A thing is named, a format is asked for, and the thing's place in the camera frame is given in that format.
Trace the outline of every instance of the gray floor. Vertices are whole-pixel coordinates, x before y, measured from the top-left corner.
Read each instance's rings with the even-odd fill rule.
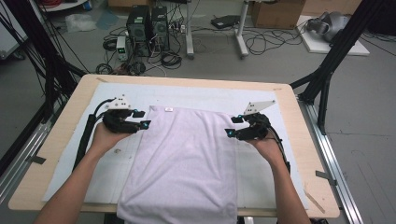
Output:
[[[55,14],[55,17],[61,20],[64,15],[76,12],[84,13],[73,9]],[[102,12],[102,9],[95,9],[89,14],[97,21]],[[208,19],[195,21],[197,23],[209,27]],[[123,24],[125,20],[119,19],[109,30],[64,34],[64,38],[87,68],[94,71],[96,65],[103,62],[102,37]],[[396,43],[371,41],[396,53]],[[333,76],[326,129],[363,221],[393,223],[396,220],[393,172],[396,168],[396,119],[393,117],[396,112],[393,98],[396,95],[396,61],[384,50],[364,40],[361,43],[370,51],[370,56],[347,56]],[[168,77],[291,83],[313,72],[325,57],[308,53],[301,44],[285,45],[260,56],[249,55],[241,61],[232,33],[196,33],[194,46],[195,59],[188,60],[185,49],[182,49],[182,65],[177,70],[165,70]],[[79,66],[70,50],[64,50],[69,55],[68,61]],[[164,73],[152,69],[145,75],[163,77]],[[0,92],[2,156],[44,99],[33,67],[27,60],[0,62]],[[0,205],[0,223],[33,221],[36,213],[10,211],[8,200],[9,196]],[[83,214],[79,223],[100,223],[102,217],[102,214]],[[329,219],[329,222],[346,223],[346,220],[340,216]],[[276,221],[257,218],[256,223]]]

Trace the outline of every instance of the cardboard box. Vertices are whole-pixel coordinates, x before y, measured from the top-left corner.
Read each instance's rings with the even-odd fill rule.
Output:
[[[109,7],[131,8],[133,5],[148,5],[152,7],[152,0],[107,0]]]
[[[352,15],[360,3],[361,0],[306,0],[302,15],[320,16],[325,11]]]
[[[251,19],[255,27],[294,29],[305,0],[278,0],[274,4],[255,3]]]

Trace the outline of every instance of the fabric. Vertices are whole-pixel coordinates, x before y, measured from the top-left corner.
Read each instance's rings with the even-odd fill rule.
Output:
[[[230,116],[151,106],[148,119],[118,217],[126,223],[235,223],[235,140],[224,132],[233,128]]]

